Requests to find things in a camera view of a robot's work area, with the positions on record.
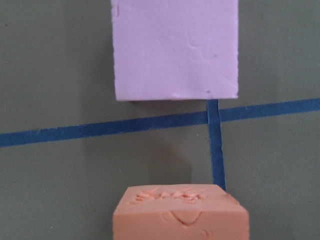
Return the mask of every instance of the blue tape line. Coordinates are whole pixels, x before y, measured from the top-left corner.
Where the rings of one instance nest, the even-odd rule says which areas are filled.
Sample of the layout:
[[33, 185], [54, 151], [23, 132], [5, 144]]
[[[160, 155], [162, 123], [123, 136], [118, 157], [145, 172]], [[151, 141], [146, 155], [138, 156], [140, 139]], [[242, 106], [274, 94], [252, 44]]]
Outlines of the blue tape line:
[[320, 98], [220, 109], [221, 122], [320, 111]]
[[213, 183], [226, 190], [224, 154], [222, 152], [221, 121], [218, 100], [207, 101]]
[[168, 129], [208, 123], [206, 111], [0, 134], [0, 147]]

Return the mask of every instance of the gray floor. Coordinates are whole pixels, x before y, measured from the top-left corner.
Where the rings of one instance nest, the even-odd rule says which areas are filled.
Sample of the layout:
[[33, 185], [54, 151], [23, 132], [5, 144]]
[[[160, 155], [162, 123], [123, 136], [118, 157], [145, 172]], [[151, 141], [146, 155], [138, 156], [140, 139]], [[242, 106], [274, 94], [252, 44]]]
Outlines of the gray floor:
[[[240, 0], [239, 99], [320, 98], [320, 2]], [[0, 133], [206, 110], [116, 102], [108, 0], [0, 0]], [[320, 239], [320, 112], [222, 124], [252, 240]], [[206, 125], [0, 148], [0, 240], [112, 239], [127, 186], [211, 183]]]

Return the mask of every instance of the orange foam block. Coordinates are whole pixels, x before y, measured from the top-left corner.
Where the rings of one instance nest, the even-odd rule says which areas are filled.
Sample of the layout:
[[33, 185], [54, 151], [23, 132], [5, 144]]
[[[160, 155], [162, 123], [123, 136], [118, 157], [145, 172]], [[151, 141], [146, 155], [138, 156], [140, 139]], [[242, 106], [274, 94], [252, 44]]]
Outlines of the orange foam block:
[[248, 240], [249, 214], [213, 184], [129, 187], [113, 213], [114, 240]]

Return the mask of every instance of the foam block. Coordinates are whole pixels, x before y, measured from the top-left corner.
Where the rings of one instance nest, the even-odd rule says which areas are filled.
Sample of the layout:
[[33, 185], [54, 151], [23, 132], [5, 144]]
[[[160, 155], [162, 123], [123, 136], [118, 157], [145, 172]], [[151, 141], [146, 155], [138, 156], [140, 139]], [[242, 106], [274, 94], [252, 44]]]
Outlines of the foam block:
[[249, 240], [249, 214], [213, 184], [129, 187], [113, 214], [114, 240]]
[[238, 97], [238, 0], [111, 0], [119, 101]]

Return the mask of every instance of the pink block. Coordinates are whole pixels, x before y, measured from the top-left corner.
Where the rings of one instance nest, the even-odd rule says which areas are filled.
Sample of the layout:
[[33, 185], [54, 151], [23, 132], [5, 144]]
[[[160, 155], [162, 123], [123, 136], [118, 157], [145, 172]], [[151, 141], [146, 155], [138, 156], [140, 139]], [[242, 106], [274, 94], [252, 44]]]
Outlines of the pink block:
[[114, 211], [113, 240], [249, 240], [249, 214], [213, 184], [133, 186]]
[[238, 97], [238, 0], [111, 0], [119, 101]]

